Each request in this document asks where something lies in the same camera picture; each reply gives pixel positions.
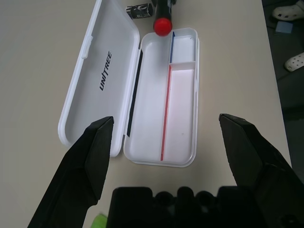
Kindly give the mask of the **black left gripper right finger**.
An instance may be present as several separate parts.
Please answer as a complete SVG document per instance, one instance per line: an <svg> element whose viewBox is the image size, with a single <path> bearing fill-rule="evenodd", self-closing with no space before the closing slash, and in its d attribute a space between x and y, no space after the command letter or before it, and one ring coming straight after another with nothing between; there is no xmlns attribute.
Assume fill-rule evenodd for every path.
<svg viewBox="0 0 304 228"><path fill-rule="evenodd" d="M250 122L220 114L235 182L248 187L270 228L304 226L304 185L282 154Z"/></svg>

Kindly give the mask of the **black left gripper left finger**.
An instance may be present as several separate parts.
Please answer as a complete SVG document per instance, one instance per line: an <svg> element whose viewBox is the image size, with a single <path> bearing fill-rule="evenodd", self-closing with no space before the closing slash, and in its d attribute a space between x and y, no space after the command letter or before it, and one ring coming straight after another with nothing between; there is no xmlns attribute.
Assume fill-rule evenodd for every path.
<svg viewBox="0 0 304 228"><path fill-rule="evenodd" d="M114 119L92 122L64 155L30 228L81 228L101 198L109 166Z"/></svg>

